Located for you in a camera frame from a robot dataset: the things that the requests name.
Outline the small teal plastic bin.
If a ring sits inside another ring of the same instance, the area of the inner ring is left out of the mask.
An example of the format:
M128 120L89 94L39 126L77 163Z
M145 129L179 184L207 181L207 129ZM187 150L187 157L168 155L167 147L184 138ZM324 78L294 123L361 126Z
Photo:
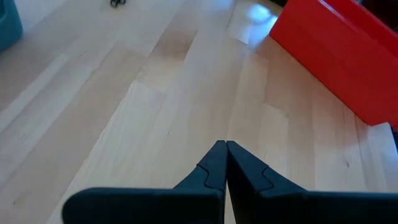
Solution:
M14 45L23 35L23 26L14 0L0 0L0 51Z

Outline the long red plastic bin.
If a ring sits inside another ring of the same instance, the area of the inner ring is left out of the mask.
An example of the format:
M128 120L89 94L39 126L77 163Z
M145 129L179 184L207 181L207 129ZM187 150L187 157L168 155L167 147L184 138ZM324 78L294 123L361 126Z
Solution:
M398 129L398 34L353 0L287 0L270 32L366 124Z

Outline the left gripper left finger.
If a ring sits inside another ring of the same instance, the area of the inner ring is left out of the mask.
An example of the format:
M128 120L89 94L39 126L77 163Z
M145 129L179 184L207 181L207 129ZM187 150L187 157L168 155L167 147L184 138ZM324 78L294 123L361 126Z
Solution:
M215 189L226 190L226 170L228 148L226 141L218 140L186 178L175 189Z

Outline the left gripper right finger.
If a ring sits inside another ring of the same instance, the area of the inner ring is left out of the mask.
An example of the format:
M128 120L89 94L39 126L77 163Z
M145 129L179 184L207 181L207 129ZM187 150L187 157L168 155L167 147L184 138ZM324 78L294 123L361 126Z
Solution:
M228 147L227 182L237 224L308 218L301 186L280 175L234 141Z

